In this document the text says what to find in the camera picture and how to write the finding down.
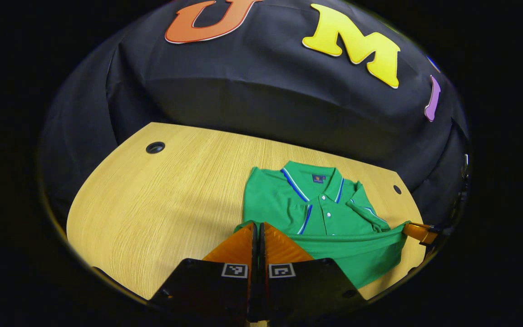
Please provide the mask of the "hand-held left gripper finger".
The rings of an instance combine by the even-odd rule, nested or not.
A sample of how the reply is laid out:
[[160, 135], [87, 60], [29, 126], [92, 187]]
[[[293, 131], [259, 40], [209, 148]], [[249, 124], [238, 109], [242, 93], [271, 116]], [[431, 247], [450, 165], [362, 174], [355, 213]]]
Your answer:
[[265, 222], [260, 228], [260, 319], [333, 323], [366, 300], [332, 258], [312, 258]]
[[148, 301], [174, 325], [247, 325], [258, 231], [251, 223], [202, 259], [183, 259]]

